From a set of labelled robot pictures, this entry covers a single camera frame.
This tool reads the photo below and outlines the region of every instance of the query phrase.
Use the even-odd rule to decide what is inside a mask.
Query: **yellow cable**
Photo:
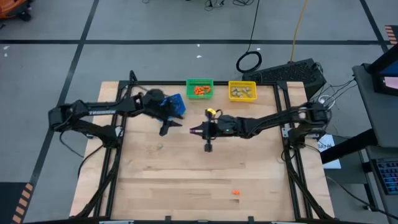
[[[303,15],[304,15],[305,8],[307,7],[307,3],[308,3],[308,0],[305,0],[303,9],[301,10],[301,13],[300,13],[300,18],[298,19],[298,23],[297,23],[297,26],[296,26],[296,30],[294,31],[293,46],[292,46],[292,55],[290,56],[290,61],[291,61],[291,62],[293,62],[293,58],[294,58],[294,50],[295,50],[295,45],[296,45],[296,35],[297,35],[297,31],[299,30],[299,27],[300,27],[300,24],[301,24],[301,20],[303,19]]]

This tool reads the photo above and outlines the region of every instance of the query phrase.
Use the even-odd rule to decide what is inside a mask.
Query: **table leg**
[[[359,150],[364,149],[366,146],[376,145],[377,139],[374,135],[374,131],[373,129],[369,129],[348,139],[347,141],[344,141],[321,152],[322,164],[334,161],[353,152],[358,152]]]

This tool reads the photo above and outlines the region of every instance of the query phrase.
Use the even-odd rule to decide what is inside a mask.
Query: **yellow object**
[[[215,110],[211,109],[211,108],[208,108],[207,111],[212,113],[212,115],[216,115],[217,114],[217,112]]]
[[[308,0],[305,0],[303,9],[301,10],[301,13],[300,13],[300,18],[298,19],[298,22],[297,22],[296,30],[294,31],[292,55],[290,56],[290,61],[291,62],[293,62],[293,58],[294,58],[294,50],[295,50],[295,45],[296,45],[297,31],[300,28],[301,20],[303,19],[303,15],[304,15],[305,8],[307,7],[307,3],[308,3]]]
[[[248,92],[243,91],[243,88],[250,88]],[[233,95],[233,91],[239,91],[242,93],[239,95]],[[229,81],[228,82],[229,100],[234,102],[253,102],[257,99],[256,82],[247,81]]]

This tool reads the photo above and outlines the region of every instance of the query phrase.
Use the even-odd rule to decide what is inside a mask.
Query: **black floor stripe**
[[[83,50],[84,41],[87,38],[88,31],[90,29],[91,23],[93,22],[93,18],[94,18],[95,11],[96,11],[96,8],[98,5],[98,1],[99,0],[93,1],[93,5],[91,7],[90,13],[88,14],[85,28],[83,29],[83,33],[81,34],[81,37],[80,37],[79,45],[76,49],[75,55],[73,56],[73,60],[70,65],[68,75],[65,79],[65,83],[63,84],[63,88],[62,88],[60,97],[58,99],[57,106],[64,104],[64,102],[67,98],[70,84],[72,82],[73,75],[75,74],[75,70],[76,70],[77,64],[80,59],[81,51]],[[44,161],[45,161],[45,158],[47,157],[47,153],[49,151],[53,135],[54,135],[54,132],[51,131],[50,129],[48,129],[47,134],[45,135],[45,138],[44,138],[42,148],[39,153],[39,157],[37,158],[36,165],[34,167],[32,176],[30,177],[30,183],[33,184],[34,186],[36,186],[37,182],[39,181],[40,173],[43,169]]]
[[[370,24],[372,26],[373,32],[376,35],[377,40],[379,41],[381,49],[383,50],[384,53],[386,53],[388,51],[388,47],[387,47],[386,41],[383,39],[383,36],[380,33],[380,30],[379,30],[379,28],[378,28],[378,26],[376,24],[376,21],[373,18],[371,10],[369,9],[369,6],[368,6],[368,4],[366,3],[365,0],[360,0],[360,1],[361,1],[363,10],[365,11],[365,14],[368,17],[368,20],[369,20],[369,22],[370,22]]]
[[[250,40],[84,40],[83,44],[249,44]],[[291,45],[293,40],[253,40],[252,44]],[[0,44],[81,44],[81,40],[0,40]],[[297,45],[389,45],[387,40],[297,40]]]

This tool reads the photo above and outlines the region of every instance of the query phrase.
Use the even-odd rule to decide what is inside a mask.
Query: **plastic basket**
[[[244,91],[240,91],[243,94],[243,97],[233,96],[233,88],[250,88],[250,94],[245,93]],[[229,100],[234,102],[253,102],[257,99],[257,90],[256,90],[256,82],[245,82],[245,81],[229,81],[228,82],[228,91],[229,91]]]
[[[210,92],[204,95],[195,95],[196,86],[210,86]],[[187,79],[187,97],[189,99],[210,99],[213,96],[214,84],[212,78],[189,78]]]

